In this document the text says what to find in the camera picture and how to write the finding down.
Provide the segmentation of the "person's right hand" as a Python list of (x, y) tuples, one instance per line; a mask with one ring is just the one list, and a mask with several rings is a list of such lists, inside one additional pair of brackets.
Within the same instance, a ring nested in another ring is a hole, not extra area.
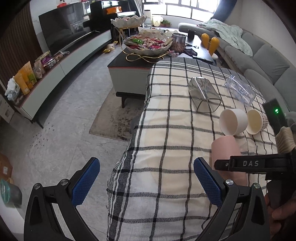
[(269, 193), (264, 196), (264, 199), (269, 216), (270, 238), (273, 238), (273, 236), (280, 231), (280, 221), (286, 220), (295, 213), (295, 196), (277, 209), (271, 208)]

